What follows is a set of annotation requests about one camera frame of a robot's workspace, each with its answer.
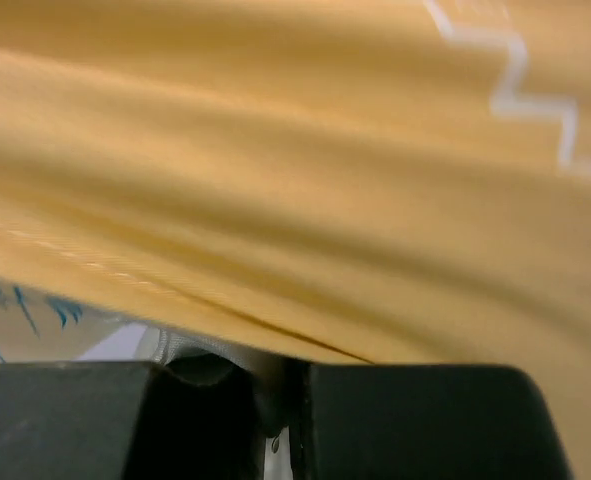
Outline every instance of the orange cloth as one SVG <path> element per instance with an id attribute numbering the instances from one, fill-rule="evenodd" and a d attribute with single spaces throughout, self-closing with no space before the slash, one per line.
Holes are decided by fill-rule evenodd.
<path id="1" fill-rule="evenodd" d="M 591 0 L 0 0 L 0 277 L 516 365 L 591 480 Z"/>

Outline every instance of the stitching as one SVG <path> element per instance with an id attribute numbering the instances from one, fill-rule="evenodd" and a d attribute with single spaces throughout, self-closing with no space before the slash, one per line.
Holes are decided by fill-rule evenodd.
<path id="1" fill-rule="evenodd" d="M 79 262 L 83 266 L 90 267 L 90 268 L 93 268 L 96 270 L 102 270 L 102 271 L 106 272 L 107 274 L 112 275 L 114 277 L 127 278 L 127 279 L 135 282 L 138 285 L 146 285 L 147 287 L 152 287 L 154 289 L 161 290 L 161 288 L 158 287 L 157 285 L 155 285 L 149 281 L 146 281 L 146 280 L 139 280 L 136 276 L 131 275 L 130 273 L 115 272 L 111 268 L 107 267 L 106 265 L 104 265 L 102 263 L 86 262 L 86 261 L 84 261 L 84 259 L 81 255 L 63 250 L 62 248 L 58 247 L 57 245 L 54 245 L 53 243 L 38 240 L 37 238 L 35 238 L 35 235 L 32 235 L 30 233 L 26 233 L 26 232 L 23 232 L 20 230 L 8 230 L 1 223 L 0 223 L 0 230 L 8 233 L 9 235 L 11 235 L 13 237 L 22 238 L 24 240 L 30 240 L 33 244 L 38 245 L 42 248 L 46 248 L 48 250 L 51 250 L 51 251 L 57 253 L 61 257 L 77 260 L 77 262 Z"/>

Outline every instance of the white zigzag line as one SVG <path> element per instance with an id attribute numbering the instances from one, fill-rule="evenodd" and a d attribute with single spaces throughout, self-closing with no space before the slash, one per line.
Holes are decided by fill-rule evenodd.
<path id="1" fill-rule="evenodd" d="M 517 33 L 479 27 L 453 25 L 436 0 L 423 0 L 442 37 L 453 45 L 473 45 L 508 52 L 508 65 L 491 95 L 491 111 L 503 117 L 533 117 L 561 121 L 562 132 L 557 151 L 561 168 L 573 166 L 577 136 L 577 102 L 571 97 L 518 94 L 528 69 L 528 50 Z M 591 170 L 591 162 L 583 167 Z"/>

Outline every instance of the beige fabric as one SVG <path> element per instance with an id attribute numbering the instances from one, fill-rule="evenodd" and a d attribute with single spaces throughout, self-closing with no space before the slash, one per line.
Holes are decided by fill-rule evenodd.
<path id="1" fill-rule="evenodd" d="M 0 0 L 0 276 L 517 365 L 591 480 L 591 0 Z"/>

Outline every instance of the black object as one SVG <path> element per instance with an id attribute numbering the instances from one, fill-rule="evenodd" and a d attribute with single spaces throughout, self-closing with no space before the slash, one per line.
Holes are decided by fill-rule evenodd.
<path id="1" fill-rule="evenodd" d="M 192 362 L 0 365 L 0 480 L 261 478 L 250 379 Z"/>
<path id="2" fill-rule="evenodd" d="M 295 480 L 566 480 L 544 401 L 502 367 L 303 369 Z"/>

